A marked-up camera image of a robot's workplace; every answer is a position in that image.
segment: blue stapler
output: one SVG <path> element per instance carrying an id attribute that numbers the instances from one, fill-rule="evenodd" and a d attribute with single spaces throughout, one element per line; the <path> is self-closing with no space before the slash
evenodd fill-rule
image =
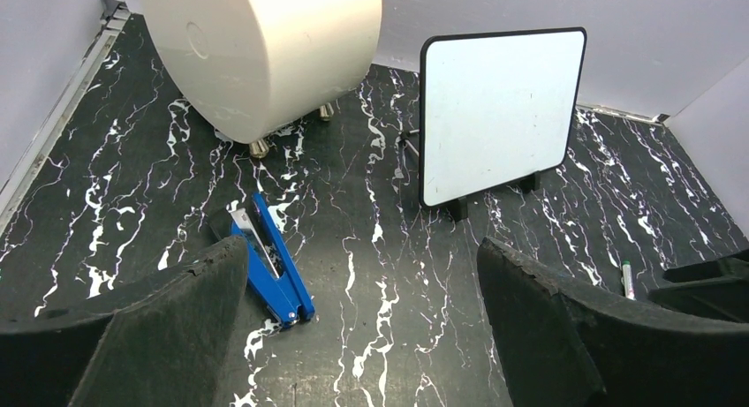
<path id="1" fill-rule="evenodd" d="M 281 232 L 260 193 L 250 208 L 211 215 L 208 224 L 217 237 L 240 235 L 247 242 L 247 281 L 284 328 L 314 316 L 312 298 L 299 277 Z"/>

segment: whiteboard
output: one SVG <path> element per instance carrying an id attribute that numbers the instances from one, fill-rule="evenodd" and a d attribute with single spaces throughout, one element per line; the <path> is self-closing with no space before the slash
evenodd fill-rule
<path id="1" fill-rule="evenodd" d="M 421 50 L 420 198 L 433 207 L 559 166 L 582 27 L 436 36 Z"/>

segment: small tabletop whiteboard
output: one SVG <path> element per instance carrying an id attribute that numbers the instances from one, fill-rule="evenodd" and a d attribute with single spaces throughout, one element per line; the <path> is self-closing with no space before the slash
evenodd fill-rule
<path id="1" fill-rule="evenodd" d="M 585 54 L 582 27 L 436 36 L 421 49 L 421 203 L 559 166 Z"/>

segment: embossed circle logo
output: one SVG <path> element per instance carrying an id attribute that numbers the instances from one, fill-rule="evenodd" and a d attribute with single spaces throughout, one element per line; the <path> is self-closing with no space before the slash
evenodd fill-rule
<path id="1" fill-rule="evenodd" d="M 190 41 L 190 46 L 193 47 L 193 52 L 196 56 L 204 60 L 208 58 L 208 41 L 206 41 L 206 35 L 192 21 L 187 23 L 187 40 Z"/>

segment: white rounded container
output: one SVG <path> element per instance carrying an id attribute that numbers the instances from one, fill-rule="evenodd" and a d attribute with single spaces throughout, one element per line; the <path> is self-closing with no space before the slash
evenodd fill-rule
<path id="1" fill-rule="evenodd" d="M 159 56 L 216 129 L 251 143 L 353 90 L 382 0 L 141 0 Z"/>

